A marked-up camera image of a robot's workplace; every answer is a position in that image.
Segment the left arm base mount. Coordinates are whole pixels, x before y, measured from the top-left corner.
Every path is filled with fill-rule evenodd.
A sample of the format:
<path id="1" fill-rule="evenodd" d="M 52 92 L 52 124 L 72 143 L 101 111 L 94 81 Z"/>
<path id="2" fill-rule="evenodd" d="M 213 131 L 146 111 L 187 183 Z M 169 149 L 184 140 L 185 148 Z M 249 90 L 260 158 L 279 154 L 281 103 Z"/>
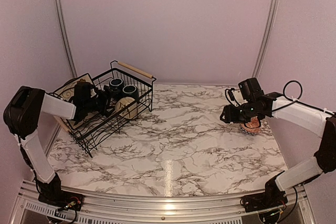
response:
<path id="1" fill-rule="evenodd" d="M 70 207 L 70 209 L 80 211 L 82 204 L 83 204 L 84 195 L 78 194 L 78 193 L 72 193 L 69 191 L 63 191 L 60 196 L 60 199 L 51 200 L 43 196 L 42 194 L 39 194 L 38 200 L 40 202 L 43 202 L 43 203 L 46 203 L 46 204 L 49 204 L 49 205 L 52 205 L 58 208 L 65 208 L 66 205 L 70 204 L 71 202 L 74 202 L 75 205 Z"/>

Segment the dark green mug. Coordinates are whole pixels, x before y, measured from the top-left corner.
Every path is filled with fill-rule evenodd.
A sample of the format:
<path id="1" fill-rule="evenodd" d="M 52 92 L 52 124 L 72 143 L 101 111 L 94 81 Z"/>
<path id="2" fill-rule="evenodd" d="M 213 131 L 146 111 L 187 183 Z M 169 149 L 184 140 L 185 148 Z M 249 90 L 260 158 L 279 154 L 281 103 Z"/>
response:
<path id="1" fill-rule="evenodd" d="M 135 85 L 127 85 L 122 89 L 122 99 L 123 102 L 138 102 L 139 101 L 139 91 Z"/>

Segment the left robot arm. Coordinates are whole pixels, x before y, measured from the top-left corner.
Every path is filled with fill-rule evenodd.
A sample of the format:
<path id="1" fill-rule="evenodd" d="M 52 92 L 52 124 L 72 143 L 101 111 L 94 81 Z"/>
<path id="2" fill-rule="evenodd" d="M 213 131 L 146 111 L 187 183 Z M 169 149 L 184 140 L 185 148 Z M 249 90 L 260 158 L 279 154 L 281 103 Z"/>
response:
<path id="1" fill-rule="evenodd" d="M 5 108 L 4 122 L 17 139 L 23 159 L 34 173 L 39 193 L 54 205 L 63 205 L 67 198 L 61 189 L 59 176 L 41 147 L 37 131 L 40 114 L 44 112 L 78 124 L 93 112 L 109 117 L 112 114 L 110 102 L 110 97 L 102 91 L 96 90 L 92 95 L 90 87 L 86 91 L 75 90 L 71 98 L 64 100 L 43 89 L 22 86 Z"/>

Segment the beige ceramic bowl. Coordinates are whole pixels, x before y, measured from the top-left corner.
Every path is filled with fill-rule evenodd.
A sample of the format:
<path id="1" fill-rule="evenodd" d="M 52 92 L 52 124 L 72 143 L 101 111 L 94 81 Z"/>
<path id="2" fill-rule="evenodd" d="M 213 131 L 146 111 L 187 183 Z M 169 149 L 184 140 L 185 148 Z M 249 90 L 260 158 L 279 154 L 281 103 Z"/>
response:
<path id="1" fill-rule="evenodd" d="M 121 117 L 128 120 L 133 120 L 138 115 L 137 103 L 132 97 L 121 98 L 114 109 Z"/>

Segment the blue zigzag patterned bowl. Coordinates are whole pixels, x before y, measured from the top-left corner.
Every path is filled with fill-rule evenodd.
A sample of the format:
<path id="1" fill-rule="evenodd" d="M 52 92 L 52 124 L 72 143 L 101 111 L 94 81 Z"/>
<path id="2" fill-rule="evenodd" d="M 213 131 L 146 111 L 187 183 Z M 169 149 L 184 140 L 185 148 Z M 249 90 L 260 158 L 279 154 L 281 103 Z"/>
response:
<path id="1" fill-rule="evenodd" d="M 260 133 L 261 122 L 258 117 L 251 118 L 250 122 L 240 124 L 240 130 L 247 135 L 257 135 Z"/>

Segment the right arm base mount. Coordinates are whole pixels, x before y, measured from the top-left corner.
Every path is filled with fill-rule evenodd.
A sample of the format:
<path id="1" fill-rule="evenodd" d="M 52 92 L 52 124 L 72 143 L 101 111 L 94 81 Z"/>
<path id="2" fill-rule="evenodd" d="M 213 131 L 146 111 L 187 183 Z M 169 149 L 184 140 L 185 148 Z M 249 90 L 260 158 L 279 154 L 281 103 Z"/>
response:
<path id="1" fill-rule="evenodd" d="M 252 195 L 242 196 L 240 199 L 241 206 L 246 212 L 254 212 L 265 210 L 268 208 L 284 206 L 288 202 L 286 195 L 276 196 L 275 198 L 267 199 L 265 193 L 257 193 Z"/>

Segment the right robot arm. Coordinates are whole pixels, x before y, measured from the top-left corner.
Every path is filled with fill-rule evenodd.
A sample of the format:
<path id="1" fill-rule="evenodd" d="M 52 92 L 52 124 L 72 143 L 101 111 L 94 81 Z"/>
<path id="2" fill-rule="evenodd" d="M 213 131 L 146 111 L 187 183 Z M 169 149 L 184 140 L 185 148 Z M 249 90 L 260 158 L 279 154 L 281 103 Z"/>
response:
<path id="1" fill-rule="evenodd" d="M 311 157 L 266 182 L 265 192 L 260 195 L 265 207 L 273 206 L 287 189 L 335 171 L 335 114 L 328 110 L 273 92 L 241 105 L 226 105 L 219 118 L 226 124 L 248 123 L 252 118 L 280 120 L 319 138 L 318 149 Z"/>

